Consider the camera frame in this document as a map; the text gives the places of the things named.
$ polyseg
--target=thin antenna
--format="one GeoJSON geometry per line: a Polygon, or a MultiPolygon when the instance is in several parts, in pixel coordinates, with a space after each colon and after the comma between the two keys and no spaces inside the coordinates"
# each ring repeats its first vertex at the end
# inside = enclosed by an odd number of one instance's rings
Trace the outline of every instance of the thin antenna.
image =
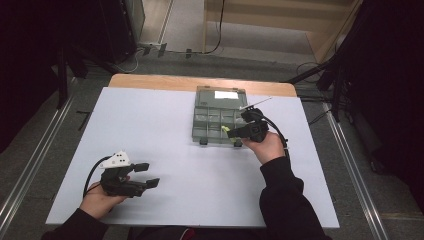
{"type": "Polygon", "coordinates": [[[263,102],[265,102],[265,101],[268,101],[268,100],[270,100],[271,98],[272,98],[272,97],[269,97],[269,98],[267,98],[267,99],[265,99],[265,100],[262,100],[262,101],[259,101],[259,102],[257,102],[257,103],[250,104],[250,105],[247,105],[247,106],[245,106],[245,107],[240,107],[240,110],[243,110],[243,109],[246,109],[246,108],[248,108],[248,107],[252,107],[252,106],[258,105],[259,103],[263,103],[263,102]]]}

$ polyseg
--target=person's right hand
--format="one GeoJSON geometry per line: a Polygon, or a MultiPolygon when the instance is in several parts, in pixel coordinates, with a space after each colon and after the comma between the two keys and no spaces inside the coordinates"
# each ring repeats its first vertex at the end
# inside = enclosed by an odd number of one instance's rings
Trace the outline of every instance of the person's right hand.
{"type": "Polygon", "coordinates": [[[252,149],[259,162],[265,164],[278,157],[285,156],[284,147],[280,136],[273,132],[267,132],[265,139],[261,142],[254,142],[248,138],[241,139],[242,143],[252,149]]]}

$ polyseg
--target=hand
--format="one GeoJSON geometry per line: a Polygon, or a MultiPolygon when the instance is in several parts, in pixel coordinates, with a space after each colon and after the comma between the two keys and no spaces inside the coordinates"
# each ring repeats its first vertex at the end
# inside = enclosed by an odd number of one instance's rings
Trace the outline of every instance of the hand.
{"type": "Polygon", "coordinates": [[[278,157],[285,156],[284,147],[280,136],[273,132],[267,132],[265,139],[261,142],[254,142],[248,138],[241,139],[242,143],[252,149],[259,162],[265,164],[278,157]]]}
{"type": "Polygon", "coordinates": [[[80,209],[96,219],[104,217],[115,205],[127,199],[127,196],[108,196],[100,182],[91,184],[80,209]]]}

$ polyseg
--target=white board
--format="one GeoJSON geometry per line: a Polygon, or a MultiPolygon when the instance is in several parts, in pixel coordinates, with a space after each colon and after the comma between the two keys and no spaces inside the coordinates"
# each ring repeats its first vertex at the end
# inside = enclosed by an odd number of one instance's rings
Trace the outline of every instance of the white board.
{"type": "MultiPolygon", "coordinates": [[[[266,96],[247,95],[249,103],[266,96]]],[[[259,196],[265,187],[250,149],[192,142],[194,92],[104,88],[65,175],[47,224],[62,224],[79,206],[88,173],[101,158],[125,150],[159,186],[127,199],[102,221],[132,226],[264,227],[259,196]]],[[[292,169],[321,225],[339,227],[300,99],[273,97],[258,105],[289,139],[292,169]]],[[[97,169],[91,182],[100,180],[97,169]]]]}

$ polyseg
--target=black jacket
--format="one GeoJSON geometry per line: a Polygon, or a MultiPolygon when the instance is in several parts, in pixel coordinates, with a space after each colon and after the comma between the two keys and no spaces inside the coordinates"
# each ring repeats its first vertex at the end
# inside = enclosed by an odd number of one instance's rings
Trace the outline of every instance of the black jacket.
{"type": "MultiPolygon", "coordinates": [[[[267,226],[266,235],[254,230],[194,229],[192,240],[209,239],[331,239],[324,234],[309,201],[303,196],[303,181],[296,178],[285,157],[276,158],[261,167],[266,187],[260,197],[260,208],[267,226]]],[[[42,240],[102,239],[107,225],[84,211],[75,213],[54,231],[46,232],[42,240]]],[[[185,227],[152,228],[137,240],[180,239],[185,227]]]]}

